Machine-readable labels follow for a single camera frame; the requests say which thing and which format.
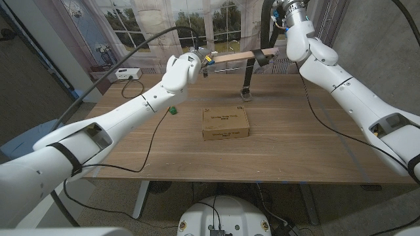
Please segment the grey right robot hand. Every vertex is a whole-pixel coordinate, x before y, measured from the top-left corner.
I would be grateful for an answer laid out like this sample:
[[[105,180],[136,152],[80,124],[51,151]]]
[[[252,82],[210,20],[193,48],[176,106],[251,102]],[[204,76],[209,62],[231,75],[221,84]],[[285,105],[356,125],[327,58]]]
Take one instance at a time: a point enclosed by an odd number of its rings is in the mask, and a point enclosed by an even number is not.
[[[272,8],[283,10],[279,15],[281,28],[287,29],[299,22],[308,21],[306,13],[308,1],[304,0],[274,0]]]

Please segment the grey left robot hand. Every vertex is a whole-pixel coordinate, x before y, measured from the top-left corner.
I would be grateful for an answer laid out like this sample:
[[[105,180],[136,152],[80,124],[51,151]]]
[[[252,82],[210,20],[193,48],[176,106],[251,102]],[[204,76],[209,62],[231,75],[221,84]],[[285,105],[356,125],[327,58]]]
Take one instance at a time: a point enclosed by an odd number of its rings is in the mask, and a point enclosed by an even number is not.
[[[214,57],[218,54],[217,51],[211,51],[203,47],[198,47],[198,49],[195,49],[194,47],[190,47],[189,52],[193,52],[200,58],[201,72],[204,78],[208,77],[210,71],[215,70]]]

